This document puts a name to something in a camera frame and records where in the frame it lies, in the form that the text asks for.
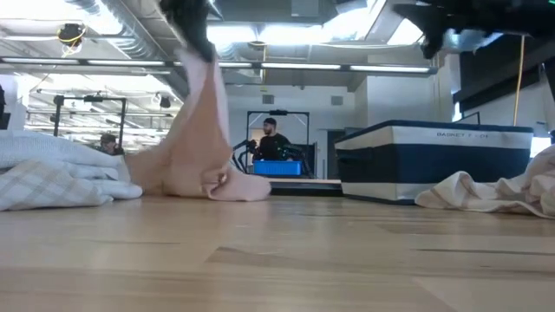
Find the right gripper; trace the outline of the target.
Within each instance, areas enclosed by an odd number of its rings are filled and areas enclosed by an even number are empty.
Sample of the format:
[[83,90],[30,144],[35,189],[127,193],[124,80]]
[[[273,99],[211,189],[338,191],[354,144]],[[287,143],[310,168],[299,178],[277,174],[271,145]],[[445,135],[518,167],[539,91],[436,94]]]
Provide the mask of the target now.
[[421,52],[425,59],[432,59],[442,49],[448,29],[519,34],[520,30],[506,20],[515,8],[513,1],[428,0],[397,3],[393,11],[423,32]]

